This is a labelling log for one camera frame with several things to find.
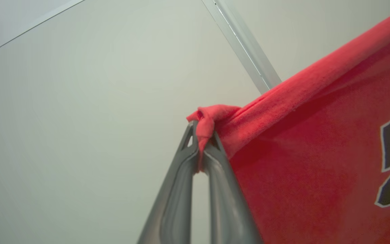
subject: white wall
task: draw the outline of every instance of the white wall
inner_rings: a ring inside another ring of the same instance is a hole
[[[0,46],[82,0],[0,0]]]
[[[230,0],[284,81],[390,16],[390,0]]]
[[[0,244],[135,243],[185,117],[257,96],[201,1],[87,0],[42,23],[0,48]]]

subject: metal profile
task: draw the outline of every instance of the metal profile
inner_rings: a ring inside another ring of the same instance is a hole
[[[189,123],[144,226],[138,244],[189,244],[192,177],[199,159],[195,130]],[[261,244],[263,241],[243,193],[214,134],[203,153],[209,175],[212,244]]]
[[[281,79],[243,19],[226,0],[202,0],[261,94]]]

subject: dark line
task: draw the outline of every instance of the dark line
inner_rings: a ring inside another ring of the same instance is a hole
[[[11,42],[12,40],[15,40],[17,37],[20,37],[21,35],[27,33],[28,31],[30,31],[30,30],[36,28],[37,26],[41,25],[42,23],[45,23],[46,21],[52,19],[53,17],[55,17],[55,16],[57,16],[57,15],[59,15],[59,14],[65,12],[66,10],[69,10],[69,9],[73,8],[74,6],[76,6],[76,5],[80,4],[80,3],[82,3],[83,1],[85,1],[85,0],[81,0],[79,3],[76,3],[75,5],[70,6],[69,8],[64,9],[63,11],[59,12],[58,14],[56,14],[56,15],[54,15],[54,16],[52,16],[52,17],[46,19],[46,20],[43,20],[42,22],[38,23],[37,25],[35,25],[35,26],[33,26],[33,27],[27,29],[26,31],[24,31],[24,32],[22,32],[21,34],[19,34],[18,36],[14,37],[13,39],[11,39],[11,40],[9,40],[8,42],[6,42],[6,43],[4,43],[3,45],[1,45],[0,48],[2,48],[3,46],[5,46],[7,43]]]

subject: red t-shirt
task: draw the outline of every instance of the red t-shirt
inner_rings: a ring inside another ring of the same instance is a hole
[[[249,105],[199,108],[265,243],[390,243],[390,17]]]

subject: red cloth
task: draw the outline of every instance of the red cloth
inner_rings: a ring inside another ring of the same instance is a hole
[[[243,108],[200,108],[265,243],[390,243],[390,17]]]

